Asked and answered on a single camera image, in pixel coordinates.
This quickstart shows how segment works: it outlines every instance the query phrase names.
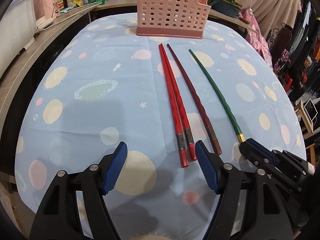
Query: beige curtain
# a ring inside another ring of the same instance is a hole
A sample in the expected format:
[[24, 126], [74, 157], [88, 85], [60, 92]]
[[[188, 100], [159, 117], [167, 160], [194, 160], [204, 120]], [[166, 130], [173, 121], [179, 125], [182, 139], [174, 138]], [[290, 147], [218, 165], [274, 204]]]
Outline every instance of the beige curtain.
[[[243, 9], [250, 8], [251, 0], [236, 0]], [[261, 34], [266, 37], [270, 30], [280, 29], [285, 23], [293, 28], [300, 0], [252, 0], [252, 11]]]

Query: perforated basket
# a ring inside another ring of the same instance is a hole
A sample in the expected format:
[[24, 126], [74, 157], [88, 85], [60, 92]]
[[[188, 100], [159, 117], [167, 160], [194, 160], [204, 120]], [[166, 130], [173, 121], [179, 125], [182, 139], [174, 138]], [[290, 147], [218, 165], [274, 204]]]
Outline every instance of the perforated basket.
[[137, 0], [138, 36], [202, 39], [207, 0]]

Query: elderly woman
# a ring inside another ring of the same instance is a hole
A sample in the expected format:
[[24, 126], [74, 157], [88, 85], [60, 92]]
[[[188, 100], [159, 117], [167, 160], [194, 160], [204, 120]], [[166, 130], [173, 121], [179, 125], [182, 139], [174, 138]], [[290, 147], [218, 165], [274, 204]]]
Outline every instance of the elderly woman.
[[300, 66], [298, 69], [297, 68], [290, 68], [288, 69], [288, 75], [292, 79], [292, 85], [293, 85], [293, 90], [291, 93], [288, 95], [290, 101], [293, 102], [295, 105], [296, 101], [302, 97], [304, 94], [304, 88], [303, 88], [303, 73], [305, 70], [310, 67], [312, 64], [311, 58], [308, 56], [306, 60], [303, 62], [302, 66]]

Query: red chopstick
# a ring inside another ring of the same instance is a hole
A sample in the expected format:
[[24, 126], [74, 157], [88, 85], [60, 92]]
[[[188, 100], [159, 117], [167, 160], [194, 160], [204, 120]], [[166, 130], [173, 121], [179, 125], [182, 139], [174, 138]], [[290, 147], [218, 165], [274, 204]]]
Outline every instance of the red chopstick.
[[192, 136], [189, 120], [188, 120], [188, 117], [187, 117], [187, 112], [186, 112], [186, 109], [184, 108], [183, 101], [182, 101], [182, 98], [181, 98], [181, 95], [180, 95], [180, 91], [179, 91], [176, 79], [175, 79], [175, 77], [173, 75], [172, 67], [171, 67], [169, 59], [167, 57], [167, 53], [165, 52], [163, 44], [161, 43], [160, 45], [161, 45], [162, 50], [164, 52], [164, 59], [165, 59], [165, 61], [167, 63], [166, 65], [167, 65], [167, 68], [168, 68], [168, 71], [169, 71], [169, 74], [170, 74], [170, 79], [171, 79], [171, 82], [172, 82], [173, 91], [174, 91], [174, 95], [175, 95], [175, 98], [176, 98], [176, 103], [177, 103], [178, 109], [180, 111], [180, 117], [181, 117], [181, 120], [182, 120], [182, 124], [183, 124], [183, 128], [184, 128], [186, 137], [187, 137], [190, 157], [191, 157], [191, 160], [196, 161], [197, 157], [196, 157], [196, 152], [195, 152], [195, 142], [193, 140], [193, 136]]
[[203, 107], [203, 105], [201, 104], [201, 100], [199, 98], [199, 96], [197, 95], [196, 93], [196, 90], [195, 88], [193, 87], [186, 71], [184, 70], [182, 64], [180, 63], [177, 55], [174, 53], [173, 49], [171, 48], [171, 46], [169, 44], [167, 44], [167, 47], [169, 48], [178, 68], [180, 69], [180, 72], [189, 88], [189, 91], [192, 95], [192, 98], [194, 100], [194, 102], [196, 103], [196, 106], [198, 108], [198, 111], [200, 113], [200, 116], [201, 116], [201, 119], [202, 121], [204, 122], [204, 125], [205, 125], [205, 128], [207, 130], [207, 133], [209, 135], [209, 138], [210, 138], [210, 142], [211, 142], [211, 145], [212, 145], [212, 148], [214, 150], [214, 152], [218, 155], [222, 154], [222, 150], [221, 150], [221, 147], [220, 147], [220, 144], [218, 142], [218, 139], [217, 139], [217, 136], [213, 130], [213, 127], [212, 127], [212, 124], [210, 122], [210, 119], [209, 117], [207, 116], [207, 113], [205, 112], [205, 109]]
[[161, 47], [161, 44], [159, 45], [159, 50], [160, 50], [161, 61], [162, 61], [162, 66], [163, 66], [163, 70], [164, 70], [165, 82], [167, 84], [167, 90], [168, 90], [168, 94], [169, 94], [169, 101], [170, 101], [171, 112], [172, 112], [172, 117], [173, 117], [174, 130], [176, 132], [176, 136], [177, 136], [177, 140], [178, 140], [180, 163], [181, 163], [181, 167], [185, 168], [185, 167], [189, 166], [189, 162], [188, 162], [187, 149], [186, 149], [186, 144], [184, 141], [183, 130], [182, 130], [182, 125], [181, 125], [181, 121], [180, 121], [178, 106], [176, 103], [176, 99], [174, 97], [172, 82], [171, 82], [171, 79], [169, 78], [169, 76], [170, 76], [169, 70], [167, 67], [167, 62], [164, 57], [163, 46]]

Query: bolt head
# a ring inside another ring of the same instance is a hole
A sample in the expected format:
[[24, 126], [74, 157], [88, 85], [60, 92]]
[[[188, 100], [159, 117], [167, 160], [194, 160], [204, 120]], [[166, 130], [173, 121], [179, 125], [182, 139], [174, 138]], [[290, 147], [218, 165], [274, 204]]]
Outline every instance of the bolt head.
[[263, 176], [263, 175], [266, 174], [266, 172], [265, 172], [263, 169], [258, 169], [258, 170], [257, 170], [257, 173], [258, 173], [259, 175], [261, 175], [261, 176]]
[[92, 164], [89, 169], [90, 171], [96, 171], [98, 168], [99, 166], [97, 164]]
[[230, 163], [225, 163], [223, 167], [228, 171], [232, 169], [232, 165]]
[[66, 174], [65, 171], [58, 171], [57, 175], [58, 177], [63, 177]]

